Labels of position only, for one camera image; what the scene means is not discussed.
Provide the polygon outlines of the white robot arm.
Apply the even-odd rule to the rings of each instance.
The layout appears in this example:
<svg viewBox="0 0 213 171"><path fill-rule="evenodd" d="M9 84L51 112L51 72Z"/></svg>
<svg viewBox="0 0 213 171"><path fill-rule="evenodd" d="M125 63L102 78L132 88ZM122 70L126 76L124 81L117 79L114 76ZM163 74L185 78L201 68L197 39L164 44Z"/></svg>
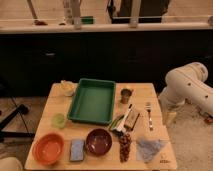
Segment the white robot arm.
<svg viewBox="0 0 213 171"><path fill-rule="evenodd" d="M175 110L188 99L213 117L213 88L205 84L207 78L208 70L200 62L170 70L165 76L166 87L158 96L162 110Z"/></svg>

